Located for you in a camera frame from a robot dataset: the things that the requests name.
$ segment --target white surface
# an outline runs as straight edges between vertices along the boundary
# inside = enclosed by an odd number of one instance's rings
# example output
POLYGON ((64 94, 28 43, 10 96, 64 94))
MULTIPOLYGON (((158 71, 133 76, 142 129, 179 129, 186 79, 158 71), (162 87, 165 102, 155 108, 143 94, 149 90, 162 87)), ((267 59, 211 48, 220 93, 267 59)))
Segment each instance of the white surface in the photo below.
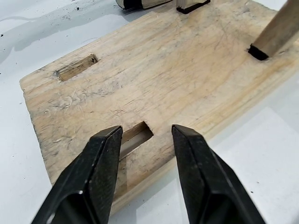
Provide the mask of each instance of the white surface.
MULTIPOLYGON (((284 0, 259 2, 279 9, 284 0)), ((0 0, 0 4, 4 34, 0 37, 0 217, 1 223, 28 224, 51 186, 19 80, 146 11, 124 14, 113 0, 0 0)), ((238 174, 270 224, 299 222, 298 134, 297 74, 209 142, 238 174)), ((174 169, 112 216, 110 223, 184 224, 187 220, 174 169)))

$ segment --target wooden leg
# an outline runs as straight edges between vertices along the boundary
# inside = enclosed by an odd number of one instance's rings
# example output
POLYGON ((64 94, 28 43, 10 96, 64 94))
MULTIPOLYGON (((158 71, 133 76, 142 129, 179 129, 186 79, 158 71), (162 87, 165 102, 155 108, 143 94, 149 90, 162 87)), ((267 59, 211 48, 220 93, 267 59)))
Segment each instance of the wooden leg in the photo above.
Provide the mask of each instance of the wooden leg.
POLYGON ((289 48, 299 38, 299 0, 288 0, 256 41, 249 53, 265 60, 289 48))
POLYGON ((211 2, 211 0, 177 0, 177 10, 181 13, 188 14, 209 2, 211 2))

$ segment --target wooden board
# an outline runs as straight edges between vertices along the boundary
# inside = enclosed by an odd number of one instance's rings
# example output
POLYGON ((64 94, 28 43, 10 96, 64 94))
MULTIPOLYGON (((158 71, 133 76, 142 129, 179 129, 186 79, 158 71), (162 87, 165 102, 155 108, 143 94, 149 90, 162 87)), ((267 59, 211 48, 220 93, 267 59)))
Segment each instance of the wooden board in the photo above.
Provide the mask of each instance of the wooden board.
POLYGON ((247 53, 274 15, 247 0, 188 15, 171 2, 23 78, 51 182, 99 130, 145 121, 154 136, 120 161, 118 210, 174 166, 172 124, 209 140, 298 69, 298 42, 264 62, 247 53))

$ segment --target rectangular mortise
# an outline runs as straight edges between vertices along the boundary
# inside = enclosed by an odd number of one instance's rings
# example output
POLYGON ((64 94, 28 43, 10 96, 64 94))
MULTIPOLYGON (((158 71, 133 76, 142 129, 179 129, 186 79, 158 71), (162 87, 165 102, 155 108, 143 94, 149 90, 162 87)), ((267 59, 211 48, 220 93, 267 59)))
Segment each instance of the rectangular mortise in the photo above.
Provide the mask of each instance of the rectangular mortise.
POLYGON ((59 77, 61 81, 66 81, 81 72, 85 71, 92 65, 96 64, 98 62, 97 57, 94 54, 91 54, 90 56, 81 59, 78 62, 75 62, 71 65, 68 65, 60 70, 55 71, 55 74, 59 77))
POLYGON ((125 131, 122 134, 120 159, 153 136, 153 132, 144 121, 125 131))

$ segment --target wood grain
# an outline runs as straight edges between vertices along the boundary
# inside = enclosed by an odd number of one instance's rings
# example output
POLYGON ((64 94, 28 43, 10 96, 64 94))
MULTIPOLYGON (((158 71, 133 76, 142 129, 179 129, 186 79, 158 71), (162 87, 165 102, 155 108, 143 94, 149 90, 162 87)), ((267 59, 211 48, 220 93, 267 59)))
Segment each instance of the wood grain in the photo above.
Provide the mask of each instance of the wood grain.
POLYGON ((288 0, 253 46, 268 57, 288 49, 299 38, 299 1, 288 0))
POLYGON ((298 42, 268 61, 247 53, 274 11, 247 0, 202 9, 167 3, 21 80, 52 183, 90 136, 145 121, 154 136, 121 159, 114 213, 174 166, 172 124, 209 140, 298 69, 298 42), (98 63, 64 82, 55 75, 91 53, 98 63))

